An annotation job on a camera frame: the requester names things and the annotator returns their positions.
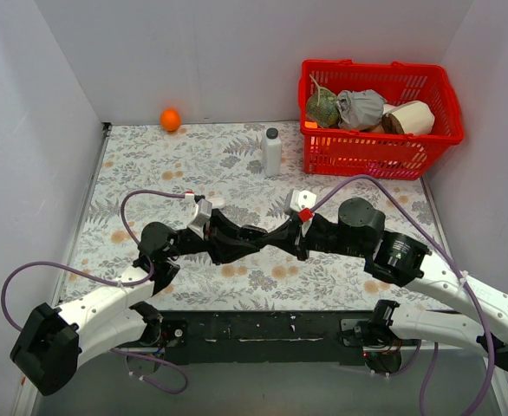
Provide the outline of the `white earbud charging case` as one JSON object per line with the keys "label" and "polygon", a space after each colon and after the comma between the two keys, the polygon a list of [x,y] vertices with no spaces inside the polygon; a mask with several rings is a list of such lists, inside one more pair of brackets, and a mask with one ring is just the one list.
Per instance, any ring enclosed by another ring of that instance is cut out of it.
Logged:
{"label": "white earbud charging case", "polygon": [[224,198],[211,198],[210,202],[212,203],[212,207],[214,209],[222,209],[225,208],[226,202]]}

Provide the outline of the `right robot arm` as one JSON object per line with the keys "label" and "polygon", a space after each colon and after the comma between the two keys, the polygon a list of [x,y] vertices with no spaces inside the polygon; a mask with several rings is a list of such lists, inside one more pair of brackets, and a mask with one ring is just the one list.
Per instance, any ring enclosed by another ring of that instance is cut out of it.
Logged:
{"label": "right robot arm", "polygon": [[508,372],[508,295],[477,279],[458,279],[447,261],[409,236],[388,231],[384,214],[363,198],[341,203],[338,220],[307,210],[294,213],[263,238],[305,260],[311,250],[361,257],[373,278],[419,292],[449,311],[420,310],[380,300],[366,321],[344,330],[351,345],[378,346],[398,340],[426,340],[492,355]]}

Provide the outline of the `black earbud charging case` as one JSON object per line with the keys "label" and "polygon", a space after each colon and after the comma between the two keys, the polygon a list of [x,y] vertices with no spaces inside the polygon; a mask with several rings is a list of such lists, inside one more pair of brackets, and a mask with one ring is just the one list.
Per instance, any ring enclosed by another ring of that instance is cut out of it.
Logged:
{"label": "black earbud charging case", "polygon": [[241,241],[259,248],[264,247],[264,239],[268,231],[254,225],[243,225],[238,231],[238,237]]}

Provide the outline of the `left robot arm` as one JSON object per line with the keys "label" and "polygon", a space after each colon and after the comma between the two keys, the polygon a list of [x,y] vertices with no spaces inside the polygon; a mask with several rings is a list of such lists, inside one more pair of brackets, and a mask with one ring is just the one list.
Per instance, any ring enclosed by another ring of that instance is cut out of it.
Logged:
{"label": "left robot arm", "polygon": [[29,314],[10,359],[44,396],[58,392],[76,370],[94,357],[137,341],[154,345],[161,314],[148,303],[179,272],[175,257],[206,252],[216,264],[232,263],[259,252],[268,232],[237,226],[220,210],[197,216],[182,230],[148,224],[138,243],[138,258],[120,279],[101,281],[85,296],[56,308],[42,303]]}

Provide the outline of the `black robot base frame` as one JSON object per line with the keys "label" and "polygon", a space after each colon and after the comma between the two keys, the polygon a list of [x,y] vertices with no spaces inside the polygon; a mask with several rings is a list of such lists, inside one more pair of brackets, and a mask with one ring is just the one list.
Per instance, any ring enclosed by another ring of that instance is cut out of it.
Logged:
{"label": "black robot base frame", "polygon": [[125,343],[134,352],[159,353],[171,363],[337,363],[363,366],[381,353],[378,369],[396,371],[415,340],[370,333],[363,311],[165,311],[159,330]]}

